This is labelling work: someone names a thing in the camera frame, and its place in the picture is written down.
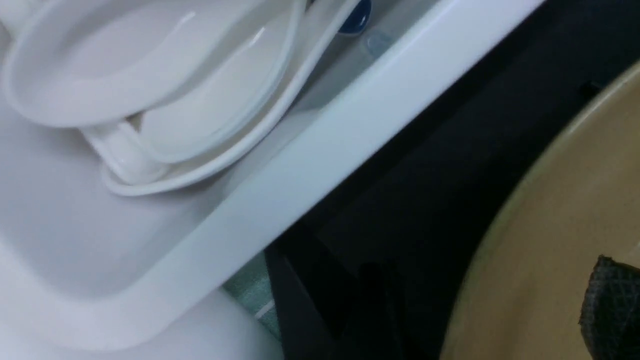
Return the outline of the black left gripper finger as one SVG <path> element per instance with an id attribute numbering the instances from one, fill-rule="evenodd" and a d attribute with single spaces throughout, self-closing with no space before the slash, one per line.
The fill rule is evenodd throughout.
<path id="1" fill-rule="evenodd" d="M 589 277 L 579 326 L 593 360 L 640 358 L 640 271 L 600 255 Z"/>

